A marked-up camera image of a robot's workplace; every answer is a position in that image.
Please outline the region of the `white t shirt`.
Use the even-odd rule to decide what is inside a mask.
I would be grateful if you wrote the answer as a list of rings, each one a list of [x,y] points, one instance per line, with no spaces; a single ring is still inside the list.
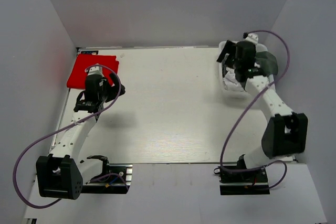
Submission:
[[[234,69],[226,67],[223,75],[223,86],[227,91],[244,92],[242,85],[236,80]]]

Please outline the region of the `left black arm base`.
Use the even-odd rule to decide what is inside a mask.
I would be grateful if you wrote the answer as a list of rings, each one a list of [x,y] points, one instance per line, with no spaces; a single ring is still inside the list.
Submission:
[[[132,164],[109,164],[83,185],[81,193],[125,195],[131,186],[132,173]]]

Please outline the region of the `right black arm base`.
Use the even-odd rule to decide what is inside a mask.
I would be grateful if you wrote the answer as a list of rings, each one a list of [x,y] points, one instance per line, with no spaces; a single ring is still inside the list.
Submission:
[[[219,177],[222,196],[269,195],[268,177],[265,170],[250,173],[229,173],[220,167],[214,169]]]

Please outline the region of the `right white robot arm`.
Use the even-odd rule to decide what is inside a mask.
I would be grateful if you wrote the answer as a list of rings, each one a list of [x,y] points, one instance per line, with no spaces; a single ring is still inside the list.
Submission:
[[[220,166],[223,171],[236,173],[247,182],[255,177],[257,170],[305,151],[308,118],[286,105],[276,92],[274,76],[278,74],[278,63],[265,46],[245,38],[238,42],[222,41],[219,50],[217,62],[221,75],[233,73],[238,85],[250,98],[250,104],[242,114],[245,115],[257,103],[267,121],[260,144],[243,154],[235,169]]]

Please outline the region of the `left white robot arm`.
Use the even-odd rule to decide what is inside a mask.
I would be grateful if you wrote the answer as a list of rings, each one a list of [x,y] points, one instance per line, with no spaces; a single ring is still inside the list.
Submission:
[[[42,197],[75,200],[90,182],[104,182],[110,178],[109,160],[102,155],[79,159],[89,132],[104,111],[105,103],[112,104],[125,93],[119,77],[110,73],[112,84],[100,72],[86,76],[85,89],[74,106],[72,126],[46,156],[36,162],[39,194]]]

